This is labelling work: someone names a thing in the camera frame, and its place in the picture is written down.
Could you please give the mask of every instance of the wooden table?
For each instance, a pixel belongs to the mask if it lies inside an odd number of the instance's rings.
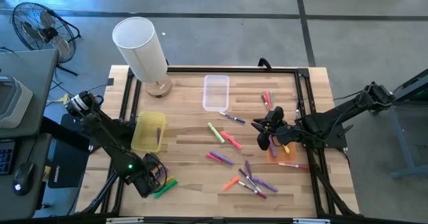
[[[326,68],[309,68],[312,90],[318,112],[334,107]],[[112,66],[104,95],[103,111],[112,118],[119,116],[128,66]],[[156,111],[167,115],[167,130],[159,158],[170,169],[178,185],[159,199],[140,197],[133,185],[124,187],[121,216],[176,216],[176,217],[315,217],[314,198],[308,171],[278,166],[268,161],[267,152],[257,145],[258,132],[249,124],[253,118],[263,118],[266,109],[260,95],[273,90],[275,105],[284,109],[285,119],[293,122],[296,110],[296,87],[292,74],[227,73],[230,78],[228,113],[247,122],[244,126],[207,112],[202,107],[204,73],[171,73],[173,90],[165,98],[152,98],[141,90],[138,111]],[[128,110],[130,116],[135,78],[132,83]],[[237,150],[232,144],[220,144],[207,127],[211,122],[220,131],[226,131],[242,144]],[[205,158],[214,150],[235,161],[233,166]],[[295,163],[307,164],[306,151],[297,144],[298,159]],[[326,149],[330,181],[340,197],[355,212],[358,205],[348,163],[342,153]],[[273,185],[279,191],[264,192],[262,199],[239,185],[222,191],[225,183],[239,175],[248,160],[253,174]],[[89,157],[77,211],[87,207],[105,183],[110,158],[102,150]],[[110,207],[116,187],[113,187]],[[327,210],[325,191],[320,184],[324,210]]]

